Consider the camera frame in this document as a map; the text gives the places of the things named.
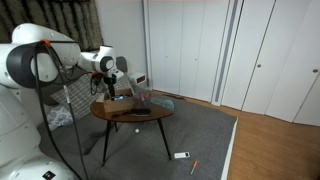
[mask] rug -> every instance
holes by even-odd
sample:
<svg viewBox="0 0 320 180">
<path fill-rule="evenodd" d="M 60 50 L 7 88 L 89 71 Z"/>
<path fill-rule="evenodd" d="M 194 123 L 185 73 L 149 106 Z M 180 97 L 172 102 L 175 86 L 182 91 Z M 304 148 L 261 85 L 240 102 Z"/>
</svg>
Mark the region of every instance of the rug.
<svg viewBox="0 0 320 180">
<path fill-rule="evenodd" d="M 157 121 L 143 123 L 118 123 L 119 131 L 112 128 L 109 137 L 107 162 L 101 167 L 104 138 L 92 139 L 93 132 L 102 132 L 106 122 L 91 115 L 78 121 L 82 149 L 94 146 L 84 155 L 90 179 L 108 180 L 188 180 L 221 179 L 223 167 L 232 138 L 236 117 L 218 110 L 170 98 L 175 112 L 162 119 L 172 157 L 174 153 L 189 152 L 190 158 L 168 159 Z M 68 162 L 84 176 L 76 147 L 73 125 L 53 131 L 58 147 Z M 59 159 L 48 141 L 45 129 L 40 149 Z M 194 161 L 198 166 L 191 175 Z"/>
</svg>

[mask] wooden floor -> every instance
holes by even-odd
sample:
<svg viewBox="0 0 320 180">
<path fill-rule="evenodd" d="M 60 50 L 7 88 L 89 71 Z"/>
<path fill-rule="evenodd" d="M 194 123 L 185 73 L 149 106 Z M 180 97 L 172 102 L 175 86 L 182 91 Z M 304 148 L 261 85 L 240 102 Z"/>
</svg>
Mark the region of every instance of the wooden floor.
<svg viewBox="0 0 320 180">
<path fill-rule="evenodd" d="M 320 127 L 185 99 L 238 117 L 228 180 L 316 180 L 320 176 Z"/>
</svg>

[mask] gray curtain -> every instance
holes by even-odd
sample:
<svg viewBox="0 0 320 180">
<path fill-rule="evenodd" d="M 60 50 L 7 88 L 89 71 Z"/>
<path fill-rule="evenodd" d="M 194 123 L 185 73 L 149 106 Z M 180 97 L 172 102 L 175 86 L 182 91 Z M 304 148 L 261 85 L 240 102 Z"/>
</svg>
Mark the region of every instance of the gray curtain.
<svg viewBox="0 0 320 180">
<path fill-rule="evenodd" d="M 103 44 L 95 1 L 0 0 L 0 43 L 10 43 L 22 23 L 56 30 L 80 44 L 81 50 L 98 50 Z"/>
</svg>

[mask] table leg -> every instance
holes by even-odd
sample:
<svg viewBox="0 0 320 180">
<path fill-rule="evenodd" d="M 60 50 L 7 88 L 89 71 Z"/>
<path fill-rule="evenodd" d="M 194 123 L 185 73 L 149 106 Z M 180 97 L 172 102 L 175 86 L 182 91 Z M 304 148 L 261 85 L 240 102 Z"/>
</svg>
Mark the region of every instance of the table leg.
<svg viewBox="0 0 320 180">
<path fill-rule="evenodd" d="M 102 166 L 104 166 L 104 164 L 106 163 L 106 154 L 107 154 L 107 148 L 108 148 L 108 139 L 109 139 L 109 134 L 110 134 L 110 128 L 111 128 L 111 121 L 107 121 L 106 137 L 105 137 L 105 142 L 104 142 Z"/>
<path fill-rule="evenodd" d="M 114 122 L 114 127 L 116 128 L 116 132 L 118 132 L 117 122 Z"/>
<path fill-rule="evenodd" d="M 162 138 L 163 138 L 164 144 L 166 145 L 166 149 L 167 149 L 167 153 L 168 153 L 168 156 L 169 156 L 169 160 L 171 160 L 171 155 L 170 155 L 168 143 L 167 143 L 167 140 L 166 140 L 166 136 L 164 134 L 164 130 L 163 130 L 161 119 L 158 119 L 158 124 L 159 124 L 159 127 L 160 127 L 160 131 L 161 131 L 161 134 L 162 134 Z"/>
</svg>

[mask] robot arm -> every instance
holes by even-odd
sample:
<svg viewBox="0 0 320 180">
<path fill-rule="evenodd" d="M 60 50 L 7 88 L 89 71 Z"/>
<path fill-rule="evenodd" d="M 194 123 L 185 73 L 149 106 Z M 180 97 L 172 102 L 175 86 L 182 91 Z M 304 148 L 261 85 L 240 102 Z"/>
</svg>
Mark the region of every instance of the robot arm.
<svg viewBox="0 0 320 180">
<path fill-rule="evenodd" d="M 89 72 L 100 72 L 105 77 L 121 77 L 123 73 L 116 68 L 116 58 L 111 46 L 100 46 L 98 53 L 80 51 L 79 45 L 71 38 L 54 30 L 34 25 L 22 24 L 12 34 L 11 44 L 1 44 L 0 83 L 10 88 L 34 88 L 34 52 L 38 48 L 37 59 L 39 79 L 42 86 L 52 83 L 58 76 L 57 68 L 47 50 L 37 46 L 39 41 L 51 42 L 64 66 L 77 65 Z"/>
<path fill-rule="evenodd" d="M 79 45 L 61 33 L 34 24 L 18 26 L 12 34 L 12 43 L 0 44 L 0 154 L 6 155 L 0 158 L 0 179 L 13 179 L 10 177 L 16 178 L 19 174 L 17 179 L 43 177 L 48 169 L 56 174 L 57 180 L 73 177 L 64 165 L 40 152 L 37 147 L 40 135 L 36 127 L 8 90 L 36 87 L 35 62 L 40 86 L 49 85 L 57 78 L 61 67 L 56 68 L 46 46 L 39 47 L 42 39 L 51 42 L 50 48 L 54 49 L 62 66 L 77 65 L 89 72 L 103 73 L 105 82 L 123 75 L 116 68 L 115 54 L 110 46 L 101 46 L 98 53 L 81 53 Z M 109 90 L 113 89 L 110 81 L 107 83 Z"/>
</svg>

